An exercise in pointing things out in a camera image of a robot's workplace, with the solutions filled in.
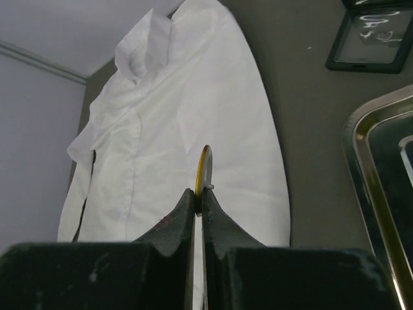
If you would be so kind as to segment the white button-up shirt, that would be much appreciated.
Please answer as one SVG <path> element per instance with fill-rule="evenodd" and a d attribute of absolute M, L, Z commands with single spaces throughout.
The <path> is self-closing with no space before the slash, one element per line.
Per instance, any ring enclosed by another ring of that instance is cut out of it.
<path fill-rule="evenodd" d="M 185 1 L 172 17 L 151 10 L 120 41 L 115 64 L 68 148 L 76 169 L 58 240 L 134 240 L 164 222 L 209 145 L 224 211 L 261 243 L 287 246 L 281 148 L 229 10 L 218 1 Z"/>

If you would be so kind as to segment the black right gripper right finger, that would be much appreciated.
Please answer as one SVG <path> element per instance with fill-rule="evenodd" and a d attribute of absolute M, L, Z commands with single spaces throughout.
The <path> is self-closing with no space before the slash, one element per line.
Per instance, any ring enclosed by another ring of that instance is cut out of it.
<path fill-rule="evenodd" d="M 267 247 L 223 211 L 211 189 L 201 208 L 205 309 L 399 309 L 371 254 Z"/>

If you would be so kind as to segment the yellow round brooch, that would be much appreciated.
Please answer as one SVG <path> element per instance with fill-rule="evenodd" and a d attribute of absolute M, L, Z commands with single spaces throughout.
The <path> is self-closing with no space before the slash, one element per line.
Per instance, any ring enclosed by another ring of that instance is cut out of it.
<path fill-rule="evenodd" d="M 214 189 L 212 184 L 212 170 L 213 170 L 213 155 L 210 145 L 205 145 L 201 152 L 197 167 L 197 176 L 195 184 L 195 198 L 196 206 L 195 212 L 197 216 L 201 216 L 202 206 L 201 206 L 201 197 L 205 189 Z"/>

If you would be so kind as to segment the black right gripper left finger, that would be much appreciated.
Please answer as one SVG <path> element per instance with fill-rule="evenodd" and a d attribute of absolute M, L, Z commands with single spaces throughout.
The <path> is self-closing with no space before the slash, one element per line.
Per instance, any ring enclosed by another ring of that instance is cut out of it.
<path fill-rule="evenodd" d="M 191 309 L 195 195 L 133 242 L 20 243 L 1 256 L 2 309 Z"/>

